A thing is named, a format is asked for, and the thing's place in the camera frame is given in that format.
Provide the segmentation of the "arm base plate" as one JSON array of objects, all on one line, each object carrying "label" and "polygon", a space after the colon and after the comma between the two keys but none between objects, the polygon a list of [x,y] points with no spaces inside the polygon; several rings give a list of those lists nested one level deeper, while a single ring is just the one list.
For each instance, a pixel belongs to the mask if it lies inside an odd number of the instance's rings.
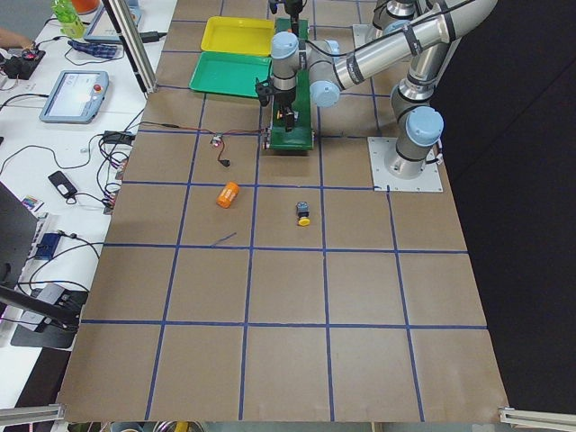
[{"label": "arm base plate", "polygon": [[378,39],[383,35],[383,30],[372,24],[354,24],[352,26],[354,46],[360,48],[366,43]]},{"label": "arm base plate", "polygon": [[430,150],[427,156],[417,162],[402,158],[396,149],[394,137],[369,137],[373,189],[382,192],[442,193],[443,186],[437,162]]}]

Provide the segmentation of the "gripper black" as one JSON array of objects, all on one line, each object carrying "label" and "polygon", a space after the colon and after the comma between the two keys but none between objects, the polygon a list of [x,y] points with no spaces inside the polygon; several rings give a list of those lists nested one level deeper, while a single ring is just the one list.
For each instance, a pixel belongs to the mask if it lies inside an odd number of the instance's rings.
[{"label": "gripper black", "polygon": [[269,76],[266,80],[256,79],[255,89],[258,101],[262,107],[269,105],[274,99],[280,106],[292,106],[296,100],[297,78],[280,78]]}]

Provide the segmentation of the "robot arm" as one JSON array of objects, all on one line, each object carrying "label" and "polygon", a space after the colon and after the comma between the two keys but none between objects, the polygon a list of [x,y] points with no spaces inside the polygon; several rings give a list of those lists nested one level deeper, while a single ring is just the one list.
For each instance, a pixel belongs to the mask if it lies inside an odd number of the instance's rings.
[{"label": "robot arm", "polygon": [[288,19],[276,23],[270,65],[255,82],[272,119],[263,146],[280,153],[313,149],[312,108],[331,108],[342,94],[395,68],[406,75],[390,88],[396,122],[407,126],[427,108],[443,69],[461,38],[495,9],[493,1],[378,1],[367,25],[353,27],[354,46],[314,40],[300,17],[301,1],[285,1]]}]

